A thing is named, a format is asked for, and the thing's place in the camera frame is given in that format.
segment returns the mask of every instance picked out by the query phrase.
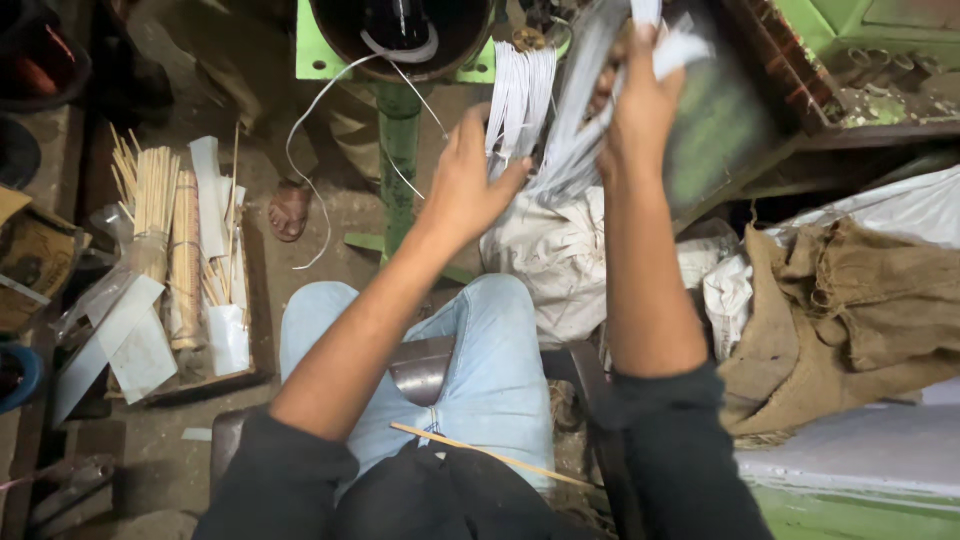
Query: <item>burlap sack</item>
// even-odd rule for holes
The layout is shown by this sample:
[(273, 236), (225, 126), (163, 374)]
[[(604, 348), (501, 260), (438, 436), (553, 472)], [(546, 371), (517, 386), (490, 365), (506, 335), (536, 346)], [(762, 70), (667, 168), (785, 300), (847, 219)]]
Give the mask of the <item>burlap sack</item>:
[[(787, 430), (960, 375), (960, 252), (866, 231), (849, 218), (801, 230), (789, 254), (762, 236), (748, 228), (747, 251), (755, 276), (769, 272), (777, 288), (755, 278), (747, 326), (755, 331), (734, 351), (739, 368), (725, 362), (719, 370), (728, 385), (721, 420), (731, 433)], [(789, 331), (768, 324), (781, 319), (780, 300)], [(794, 368), (745, 415), (745, 388), (758, 396), (775, 383), (770, 369), (751, 368), (794, 340)]]
[(718, 369), (727, 384), (725, 424), (757, 412), (797, 365), (800, 343), (786, 297), (780, 294), (773, 268), (784, 265), (786, 252), (773, 238), (753, 227), (746, 231), (747, 255), (754, 266), (754, 315), (740, 343)]

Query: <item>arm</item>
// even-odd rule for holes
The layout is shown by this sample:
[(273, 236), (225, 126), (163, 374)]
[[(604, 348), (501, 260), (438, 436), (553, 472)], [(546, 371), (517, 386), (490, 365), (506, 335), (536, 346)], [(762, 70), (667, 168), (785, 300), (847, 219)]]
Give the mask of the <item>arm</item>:
[[(684, 290), (661, 168), (684, 83), (658, 83), (653, 28), (625, 47), (628, 79), (598, 159), (606, 190), (607, 303), (617, 375), (598, 420), (624, 431), (627, 465), (653, 538), (771, 538), (737, 474), (717, 414), (723, 385)], [(609, 93), (613, 76), (601, 77)]]
[(469, 110), (450, 133), (426, 206), (400, 249), (306, 354), (269, 413), (247, 421), (195, 539), (327, 536), (337, 483), (357, 474), (342, 441), (383, 378), (407, 321), (453, 255), (510, 204), (530, 169), (529, 160), (518, 161), (488, 184), (489, 111), (489, 105)]
[(489, 113), (489, 104), (468, 110), (450, 133), (416, 225), (283, 385), (271, 408), (279, 422), (325, 440), (346, 440), (423, 295), (513, 200), (530, 160), (515, 162), (488, 184), (483, 122)]

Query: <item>light blue jeans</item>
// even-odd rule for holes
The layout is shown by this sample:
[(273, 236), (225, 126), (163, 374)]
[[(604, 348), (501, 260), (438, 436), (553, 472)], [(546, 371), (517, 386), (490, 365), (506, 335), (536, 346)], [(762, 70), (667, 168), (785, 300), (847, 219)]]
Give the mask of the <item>light blue jeans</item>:
[[(338, 282), (311, 283), (294, 294), (280, 331), (282, 380), (358, 295)], [(360, 476), (414, 438), (391, 429), (391, 422), (554, 471), (550, 396), (533, 302), (523, 283), (502, 274), (483, 276), (410, 329), (403, 341), (444, 335), (456, 335), (457, 344), (436, 405), (408, 402), (389, 370), (380, 381), (347, 441), (360, 462)], [(541, 493), (553, 485), (548, 477), (514, 470)], [(347, 488), (341, 486), (338, 494)]]

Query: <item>brown chair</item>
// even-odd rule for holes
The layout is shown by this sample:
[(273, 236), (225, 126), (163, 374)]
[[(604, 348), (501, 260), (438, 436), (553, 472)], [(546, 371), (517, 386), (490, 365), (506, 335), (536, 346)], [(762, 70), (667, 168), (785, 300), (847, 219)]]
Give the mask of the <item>brown chair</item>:
[[(431, 406), (440, 399), (454, 345), (454, 337), (436, 337), (397, 347), (390, 359), (390, 372), (404, 398), (420, 406)], [(543, 352), (540, 357), (548, 379), (573, 384), (577, 401), (588, 415), (591, 405), (609, 392), (596, 349), (589, 343), (571, 343), (559, 351)], [(253, 409), (224, 412), (213, 421), (211, 493), (236, 454), (243, 424)], [(627, 472), (621, 433), (603, 430), (588, 421), (587, 436), (603, 477), (617, 533), (621, 540), (643, 538), (639, 503)]]

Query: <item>foot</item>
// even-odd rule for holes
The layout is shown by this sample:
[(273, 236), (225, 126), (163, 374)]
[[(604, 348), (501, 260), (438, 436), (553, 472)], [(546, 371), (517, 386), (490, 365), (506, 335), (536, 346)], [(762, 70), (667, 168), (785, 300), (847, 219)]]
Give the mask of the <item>foot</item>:
[(306, 229), (310, 192), (292, 182), (280, 181), (274, 199), (267, 208), (270, 230), (281, 242), (293, 242)]

